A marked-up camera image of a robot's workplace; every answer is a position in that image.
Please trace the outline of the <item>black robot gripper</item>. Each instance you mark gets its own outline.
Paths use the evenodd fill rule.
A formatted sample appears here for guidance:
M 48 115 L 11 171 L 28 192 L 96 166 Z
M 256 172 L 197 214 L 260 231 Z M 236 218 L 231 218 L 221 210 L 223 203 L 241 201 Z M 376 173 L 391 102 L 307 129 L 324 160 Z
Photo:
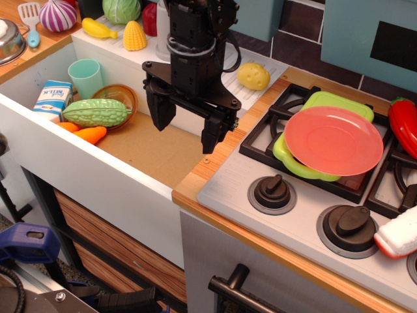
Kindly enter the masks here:
M 146 72 L 147 104 L 159 131 L 172 122 L 179 105 L 205 118 L 201 143 L 203 154 L 211 154 L 227 131 L 237 127 L 241 102 L 223 85 L 214 56 L 172 56 L 170 64 L 145 61 L 142 69 Z M 222 117 L 213 117 L 217 113 Z

